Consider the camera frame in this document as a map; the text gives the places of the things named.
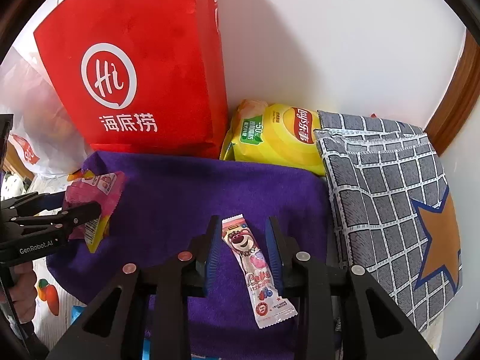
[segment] human hand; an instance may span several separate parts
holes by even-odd
[[[37,297],[35,284],[37,283],[37,275],[33,271],[33,263],[31,261],[15,266],[13,270],[18,275],[18,281],[14,287],[9,289],[11,300],[20,323],[27,323],[35,316],[35,298]],[[0,303],[6,301],[0,287]]]

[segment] gray checkered cloth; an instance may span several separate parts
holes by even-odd
[[[443,272],[415,288],[427,237],[415,199],[441,204],[447,181],[419,127],[319,111],[315,130],[328,178],[340,265],[364,266],[423,330],[454,293]],[[460,270],[459,288],[462,283]]]

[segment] yellow chip bag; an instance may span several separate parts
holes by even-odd
[[[321,128],[316,112],[243,100],[232,118],[220,159],[283,165],[324,176],[315,128]]]

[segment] screw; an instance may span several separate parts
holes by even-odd
[[[189,261],[191,260],[193,255],[188,250],[186,250],[186,251],[181,251],[177,257],[180,261]]]
[[[128,264],[125,264],[122,268],[123,270],[123,273],[125,274],[132,274],[134,273],[136,270],[137,270],[137,266],[131,262],[129,262]]]
[[[297,260],[299,261],[309,261],[310,254],[305,251],[299,251],[296,255]]]
[[[362,276],[365,273],[365,268],[361,265],[352,266],[352,273],[357,276]]]

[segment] orange star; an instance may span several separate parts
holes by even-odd
[[[428,239],[415,288],[443,271],[455,293],[458,289],[460,236],[449,188],[446,188],[438,208],[416,200],[412,200],[412,204]]]

